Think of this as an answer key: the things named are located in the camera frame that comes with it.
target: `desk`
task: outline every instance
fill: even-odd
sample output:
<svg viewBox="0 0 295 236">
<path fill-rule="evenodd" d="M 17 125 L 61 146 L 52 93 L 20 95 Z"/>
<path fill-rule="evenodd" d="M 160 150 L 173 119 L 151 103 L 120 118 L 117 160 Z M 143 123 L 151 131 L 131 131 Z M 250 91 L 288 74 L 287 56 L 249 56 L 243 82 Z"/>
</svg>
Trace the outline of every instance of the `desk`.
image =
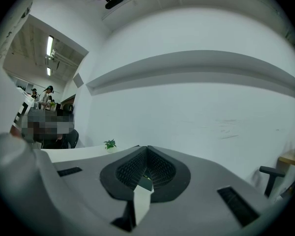
<svg viewBox="0 0 295 236">
<path fill-rule="evenodd" d="M 124 150 L 120 147 L 113 148 L 113 152 L 108 152 L 105 149 L 105 145 L 93 146 L 93 147 L 82 147 L 82 148 L 71 148 L 71 149 L 42 149 L 47 152 L 52 163 L 66 162 L 80 159 L 87 159 L 102 155 L 108 155 L 118 151 Z"/>
<path fill-rule="evenodd" d="M 279 157 L 279 161 L 295 165 L 295 150 L 285 152 Z"/>
</svg>

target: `white desk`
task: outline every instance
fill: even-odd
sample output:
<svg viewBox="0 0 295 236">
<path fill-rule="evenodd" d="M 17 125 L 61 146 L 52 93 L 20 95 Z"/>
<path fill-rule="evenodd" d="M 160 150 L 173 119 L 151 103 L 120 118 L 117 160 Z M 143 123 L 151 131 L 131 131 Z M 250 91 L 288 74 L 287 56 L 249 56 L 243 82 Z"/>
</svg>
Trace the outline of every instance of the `white desk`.
<svg viewBox="0 0 295 236">
<path fill-rule="evenodd" d="M 70 149 L 42 149 L 47 152 L 52 163 L 80 160 L 102 155 L 108 155 L 124 150 L 120 147 L 105 149 L 105 145 Z"/>
</svg>

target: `chair armrest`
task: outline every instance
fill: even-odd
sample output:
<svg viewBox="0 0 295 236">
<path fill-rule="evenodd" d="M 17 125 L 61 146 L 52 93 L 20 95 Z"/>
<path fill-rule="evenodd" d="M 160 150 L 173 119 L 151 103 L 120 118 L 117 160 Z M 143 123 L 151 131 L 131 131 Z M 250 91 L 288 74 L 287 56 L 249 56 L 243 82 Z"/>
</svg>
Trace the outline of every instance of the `chair armrest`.
<svg viewBox="0 0 295 236">
<path fill-rule="evenodd" d="M 277 170 L 277 169 L 271 168 L 271 167 L 260 166 L 259 171 L 269 174 L 270 176 L 285 177 L 285 173 L 283 171 L 280 171 L 280 170 Z"/>
</svg>

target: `white device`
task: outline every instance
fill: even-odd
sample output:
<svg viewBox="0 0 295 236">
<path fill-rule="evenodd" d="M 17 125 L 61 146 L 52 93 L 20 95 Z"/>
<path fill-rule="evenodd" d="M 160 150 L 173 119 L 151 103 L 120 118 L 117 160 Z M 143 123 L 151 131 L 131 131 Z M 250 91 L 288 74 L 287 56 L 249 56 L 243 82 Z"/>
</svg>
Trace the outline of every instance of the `white device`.
<svg viewBox="0 0 295 236">
<path fill-rule="evenodd" d="M 28 93 L 26 93 L 23 89 L 17 88 L 17 90 L 24 96 L 24 102 L 21 105 L 18 113 L 16 114 L 13 125 L 16 128 L 20 128 L 17 125 L 18 121 L 20 120 L 21 116 L 27 116 L 28 115 L 28 113 L 30 111 L 30 108 L 35 107 L 35 100 Z"/>
</svg>

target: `black slot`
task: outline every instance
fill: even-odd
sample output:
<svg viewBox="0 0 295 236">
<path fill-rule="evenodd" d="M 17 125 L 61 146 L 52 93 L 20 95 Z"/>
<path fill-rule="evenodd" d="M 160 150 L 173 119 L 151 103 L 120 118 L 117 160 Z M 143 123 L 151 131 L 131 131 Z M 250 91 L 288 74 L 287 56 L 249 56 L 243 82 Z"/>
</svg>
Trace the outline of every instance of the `black slot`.
<svg viewBox="0 0 295 236">
<path fill-rule="evenodd" d="M 21 115 L 24 115 L 25 112 L 26 112 L 26 109 L 28 108 L 28 105 L 27 105 L 25 102 L 23 102 L 22 106 L 23 106 L 24 108 L 23 108 L 23 110 L 22 110 L 22 112 L 21 112 Z"/>
<path fill-rule="evenodd" d="M 62 170 L 62 171 L 57 171 L 60 177 L 64 177 L 67 175 L 71 175 L 77 172 L 82 171 L 82 169 L 80 167 L 74 167 L 74 168 L 70 168 L 70 169 L 66 169 L 66 170 Z"/>
<path fill-rule="evenodd" d="M 243 227 L 259 217 L 233 188 L 225 187 L 217 190 L 217 192 Z"/>
</svg>

